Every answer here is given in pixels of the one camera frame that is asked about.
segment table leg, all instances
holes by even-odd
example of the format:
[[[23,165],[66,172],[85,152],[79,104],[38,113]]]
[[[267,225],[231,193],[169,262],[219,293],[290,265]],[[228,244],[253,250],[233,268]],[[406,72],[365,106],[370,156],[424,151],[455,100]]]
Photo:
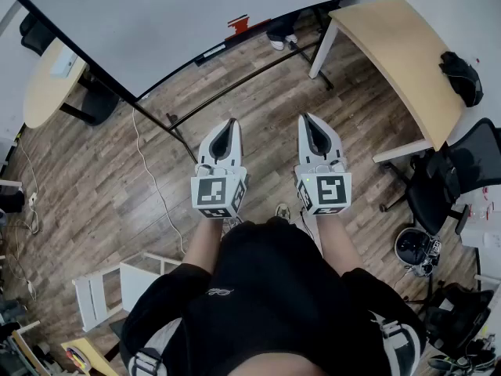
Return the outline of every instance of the table leg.
[[[84,88],[86,88],[88,91],[94,90],[94,84],[95,82],[89,81],[88,79],[84,78],[84,76],[80,76],[80,79],[78,79],[78,83],[82,85]]]
[[[396,157],[405,156],[407,154],[413,154],[416,152],[420,152],[421,150],[430,149],[433,146],[430,142],[425,139],[407,143],[407,145],[399,146],[394,149],[386,150],[385,152],[381,152],[373,157],[374,163],[380,163],[382,161],[389,161],[391,159],[395,159]]]
[[[314,78],[318,75],[320,67],[327,57],[327,53],[330,50],[330,46],[334,43],[334,39],[337,35],[337,25],[333,20],[330,21],[327,32],[323,37],[322,44],[320,45],[319,51],[316,54],[315,61],[312,64],[312,69],[310,70],[310,78]]]
[[[85,121],[87,124],[93,124],[96,121],[96,119],[93,116],[90,116],[87,113],[80,111],[79,109],[75,109],[73,106],[70,106],[67,103],[63,103],[63,105],[59,109],[64,113],[69,114],[70,116]]]
[[[102,124],[114,112],[120,98],[99,81],[91,82],[86,88],[81,111],[95,119],[92,126]]]

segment whiteboard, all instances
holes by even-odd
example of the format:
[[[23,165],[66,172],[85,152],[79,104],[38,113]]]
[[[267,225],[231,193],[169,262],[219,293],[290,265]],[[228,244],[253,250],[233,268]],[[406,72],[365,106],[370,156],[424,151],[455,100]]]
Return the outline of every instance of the whiteboard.
[[[30,0],[134,97],[248,27],[329,0]]]

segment cable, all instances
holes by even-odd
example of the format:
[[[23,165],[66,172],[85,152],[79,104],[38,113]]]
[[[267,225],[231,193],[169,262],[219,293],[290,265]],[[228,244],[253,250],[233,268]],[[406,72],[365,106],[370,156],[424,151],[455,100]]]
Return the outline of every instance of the cable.
[[[313,233],[312,231],[308,228],[308,226],[306,225],[306,221],[305,221],[305,217],[303,216],[303,210],[305,209],[305,207],[301,208],[301,210],[299,211],[299,214],[301,215],[301,220],[303,221],[303,227],[305,228],[306,232],[308,233],[308,235],[310,236],[310,238],[312,240],[315,240],[315,238],[313,237]]]
[[[409,274],[410,272],[413,271],[413,266],[405,266],[404,269],[407,269],[407,271],[402,274],[402,277],[400,277],[398,280],[395,281],[395,284],[393,284],[393,289],[397,287],[397,284],[405,277],[406,274]]]
[[[30,158],[28,157],[26,151],[23,148],[23,144],[21,143],[21,138],[19,138],[18,142],[19,142],[19,147],[21,148],[21,150],[24,153],[24,156],[26,156],[26,159],[28,160],[28,164],[30,165],[30,168],[31,168],[31,174],[33,174],[34,186],[35,186],[35,189],[36,189],[34,200],[36,200],[36,198],[38,196],[38,183],[37,183],[37,178],[34,176],[33,164],[31,163]],[[18,220],[17,222],[21,221],[22,223],[24,223],[24,225],[26,225],[26,227],[31,231],[32,234],[36,234],[38,232],[38,213],[37,213],[37,211],[34,208],[34,202],[33,202],[33,207],[31,207],[31,204],[28,204],[28,206],[29,206],[30,210],[33,212],[33,216],[31,217],[31,226],[27,225],[22,220]],[[36,220],[37,220],[37,228],[36,228],[36,230],[33,230],[32,229],[32,227],[33,227],[33,220],[34,220],[35,217],[36,217]]]
[[[26,151],[23,148],[23,143],[21,142],[21,138],[18,139],[18,144],[19,144],[19,147],[21,148],[21,150],[23,151],[24,156],[26,156],[26,159],[28,160],[28,164],[30,165],[30,169],[31,169],[31,174],[33,175],[34,185],[35,185],[35,189],[36,189],[35,193],[34,193],[34,201],[35,201],[36,198],[37,198],[37,196],[38,196],[38,183],[37,183],[37,178],[34,175],[33,163],[31,163],[30,157],[27,155]],[[12,249],[10,248],[10,244],[7,243],[7,251],[10,251],[10,253],[6,252],[6,258],[7,258],[7,263],[9,264],[9,270],[10,270],[10,272],[13,274],[13,276],[16,279],[26,281],[26,284],[28,286],[28,291],[29,291],[29,293],[31,295],[31,298],[33,299],[33,301],[36,302],[37,301],[37,291],[35,290],[33,283],[31,283],[31,281],[28,280],[28,278],[26,277],[26,272],[24,271],[24,268],[21,266],[21,264],[19,262],[20,251],[19,251],[19,241],[17,239],[17,229],[19,228],[19,226],[18,226],[19,223],[24,224],[30,230],[30,233],[33,234],[33,235],[35,235],[36,233],[38,233],[38,231],[40,230],[39,227],[38,227],[38,213],[37,213],[37,211],[35,209],[34,201],[33,201],[33,203],[31,203],[31,202],[29,203],[30,210],[33,213],[33,215],[31,216],[31,225],[29,226],[26,222],[24,222],[23,220],[20,220],[20,219],[16,220],[16,224],[15,224],[15,229],[16,230],[15,230],[14,233],[15,233],[15,236],[16,236],[16,252],[17,252],[17,256],[15,256],[12,253]],[[33,227],[33,221],[35,219],[36,219],[36,228]],[[13,270],[12,266],[10,265],[10,256],[14,257],[14,259],[16,260],[17,265],[20,267],[21,271],[23,272],[23,276],[22,277],[19,277],[19,276],[17,276],[14,273],[14,270]]]
[[[26,159],[28,159],[28,163],[30,164],[30,167],[31,167],[31,174],[33,174],[34,185],[35,185],[35,187],[37,188],[36,194],[38,195],[38,184],[37,184],[37,179],[36,179],[36,178],[35,178],[35,176],[34,176],[33,165],[32,165],[32,163],[31,163],[30,158],[28,157],[28,155],[26,154],[26,152],[25,152],[25,151],[24,151],[24,149],[23,149],[23,144],[21,143],[21,138],[19,138],[19,147],[20,147],[20,148],[21,148],[21,150],[23,151],[24,156],[26,156]]]
[[[9,242],[7,242],[6,240],[3,239],[3,236],[2,236],[1,232],[0,232],[0,241],[5,241],[6,242],[5,246],[7,247],[7,252],[6,252],[5,256],[7,258],[7,264],[9,265],[10,272],[13,274],[13,276],[16,279],[26,281],[26,284],[28,286],[28,291],[29,291],[29,293],[31,295],[31,299],[33,299],[33,301],[36,302],[37,301],[37,291],[35,290],[33,283],[31,283],[31,281],[26,277],[26,272],[24,271],[24,268],[21,266],[21,264],[19,262],[19,245],[17,245],[17,256],[18,257],[16,258],[16,256],[12,253],[12,249],[10,248]],[[22,277],[19,277],[19,276],[17,276],[14,273],[14,270],[13,270],[13,268],[10,265],[10,256],[12,256],[14,258],[14,260],[17,263],[17,265],[20,267],[21,272],[23,272],[23,276]]]
[[[184,247],[182,246],[182,235],[181,233],[179,232],[179,230],[177,228],[175,228],[174,224],[172,224],[172,221],[171,221],[171,216],[169,215],[169,210],[167,210],[167,203],[165,203],[165,199],[164,197],[162,197],[162,194],[160,193],[160,190],[158,189],[158,185],[157,185],[157,180],[155,179],[155,177],[153,176],[153,174],[150,173],[150,170],[148,169],[148,166],[146,165],[146,159],[144,158],[144,155],[141,153],[141,150],[139,149],[139,131],[138,131],[138,128],[137,126],[135,125],[135,118],[134,118],[134,113],[135,113],[135,108],[133,107],[132,108],[132,123],[134,124],[134,129],[135,129],[135,133],[137,134],[137,139],[135,140],[135,146],[138,148],[138,152],[139,154],[141,155],[142,157],[142,162],[144,164],[144,168],[146,170],[146,172],[148,174],[150,174],[150,177],[153,179],[153,183],[155,184],[155,188],[157,189],[157,192],[158,194],[160,195],[160,199],[162,200],[162,202],[164,203],[164,208],[165,208],[165,214],[167,215],[167,218],[171,224],[171,227],[175,230],[175,232],[179,235],[179,247],[181,248],[181,252],[183,254],[186,254],[185,252],[185,249]]]

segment office chair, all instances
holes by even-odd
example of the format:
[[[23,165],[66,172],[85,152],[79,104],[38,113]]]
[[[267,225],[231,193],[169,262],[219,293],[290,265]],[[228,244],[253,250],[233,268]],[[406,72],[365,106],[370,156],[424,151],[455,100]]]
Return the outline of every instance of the office chair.
[[[457,198],[483,186],[501,184],[501,138],[499,131],[487,118],[482,118],[458,142],[438,151],[429,150],[423,158],[413,157],[414,174],[411,179],[392,163],[391,169],[406,184],[405,194],[395,203],[380,205],[388,212],[396,204],[407,200],[415,220],[431,235],[436,235],[447,217],[458,220],[456,234],[460,234],[469,215],[465,205],[462,211],[452,210]]]
[[[488,308],[494,291],[469,291],[458,283],[443,287],[431,295],[431,283],[428,297],[420,313],[425,312],[424,326],[430,344],[454,360],[465,356],[467,345],[477,335],[487,320],[491,310]]]
[[[21,45],[41,56],[56,36],[37,18],[28,13],[19,26]]]

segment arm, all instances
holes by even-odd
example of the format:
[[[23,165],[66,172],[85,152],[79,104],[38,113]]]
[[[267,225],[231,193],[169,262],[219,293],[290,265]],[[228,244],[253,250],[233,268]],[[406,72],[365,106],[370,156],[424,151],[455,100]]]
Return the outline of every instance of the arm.
[[[212,274],[221,245],[221,234],[222,219],[203,218],[182,262],[201,267]]]
[[[323,258],[342,276],[357,267],[363,269],[363,261],[350,236],[337,215],[317,216]]]

